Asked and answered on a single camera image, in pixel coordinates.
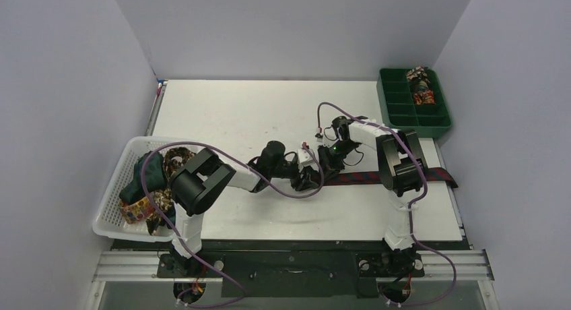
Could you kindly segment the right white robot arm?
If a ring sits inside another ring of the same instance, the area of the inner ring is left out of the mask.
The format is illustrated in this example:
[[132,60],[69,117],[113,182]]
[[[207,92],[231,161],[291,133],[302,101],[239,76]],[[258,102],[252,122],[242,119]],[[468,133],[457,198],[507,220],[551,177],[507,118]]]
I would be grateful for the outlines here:
[[[414,130],[399,131],[379,125],[373,119],[340,116],[332,121],[333,137],[318,128],[318,158],[325,185],[382,184],[397,197],[424,187],[426,160]],[[367,147],[374,150],[377,171],[345,172],[350,152]]]

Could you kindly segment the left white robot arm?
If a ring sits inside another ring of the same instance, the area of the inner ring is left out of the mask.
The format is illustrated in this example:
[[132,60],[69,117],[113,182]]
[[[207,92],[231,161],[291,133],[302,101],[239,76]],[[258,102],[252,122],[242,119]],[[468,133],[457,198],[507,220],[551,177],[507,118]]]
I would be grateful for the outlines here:
[[288,179],[296,199],[315,195],[325,184],[323,167],[307,143],[287,160],[286,147],[270,141],[259,156],[244,164],[220,158],[221,151],[204,147],[171,176],[168,186],[175,205],[176,222],[172,245],[178,254],[174,267],[183,276],[195,275],[201,267],[196,253],[202,248],[203,214],[227,187],[258,193],[272,185],[272,179]]

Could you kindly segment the red navy striped tie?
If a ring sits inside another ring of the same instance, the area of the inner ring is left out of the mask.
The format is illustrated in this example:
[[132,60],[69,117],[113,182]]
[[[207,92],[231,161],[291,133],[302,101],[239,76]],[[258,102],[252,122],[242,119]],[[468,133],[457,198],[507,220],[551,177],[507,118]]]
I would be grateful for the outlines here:
[[[442,167],[428,168],[425,171],[425,177],[427,182],[443,181],[452,189],[459,187],[451,174]],[[367,171],[341,173],[332,176],[330,179],[326,179],[324,182],[324,186],[369,184],[381,184],[378,172]]]

